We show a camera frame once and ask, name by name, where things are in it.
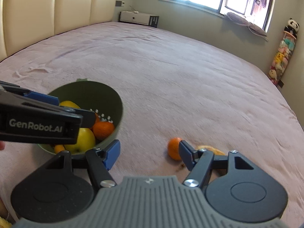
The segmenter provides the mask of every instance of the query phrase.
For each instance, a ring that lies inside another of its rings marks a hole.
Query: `nightstand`
[[[122,11],[119,14],[118,22],[146,25],[157,28],[159,16],[148,13],[134,13]]]

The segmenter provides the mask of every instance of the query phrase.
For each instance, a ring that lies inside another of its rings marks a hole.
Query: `green bowl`
[[[118,93],[111,87],[95,81],[76,81],[66,84],[50,92],[49,95],[59,98],[59,101],[70,100],[81,109],[98,110],[98,114],[104,114],[104,118],[110,116],[115,130],[105,140],[96,146],[103,149],[115,140],[123,117],[123,102]],[[49,144],[38,144],[43,150],[55,154]]]

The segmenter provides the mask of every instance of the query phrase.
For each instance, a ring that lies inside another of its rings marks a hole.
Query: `yellow apple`
[[[95,136],[89,128],[80,128],[77,137],[77,143],[73,145],[64,145],[66,150],[72,154],[85,152],[95,146]]]
[[[62,101],[59,105],[80,109],[80,107],[77,104],[69,100]]]

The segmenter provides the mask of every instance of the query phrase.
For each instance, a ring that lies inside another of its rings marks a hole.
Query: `padded headboard panel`
[[[116,0],[0,0],[0,61],[51,36],[111,21]]]

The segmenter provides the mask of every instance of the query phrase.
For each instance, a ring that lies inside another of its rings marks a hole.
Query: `pink bedsheet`
[[[188,171],[166,154],[178,136],[240,151],[286,188],[282,220],[304,222],[304,132],[254,65],[174,33],[115,22],[54,36],[0,63],[0,80],[43,93],[77,78],[103,82],[123,100],[122,152],[111,170],[118,182],[124,175],[182,180]],[[0,196],[15,218],[13,187],[49,157],[31,144],[8,143],[0,152]]]

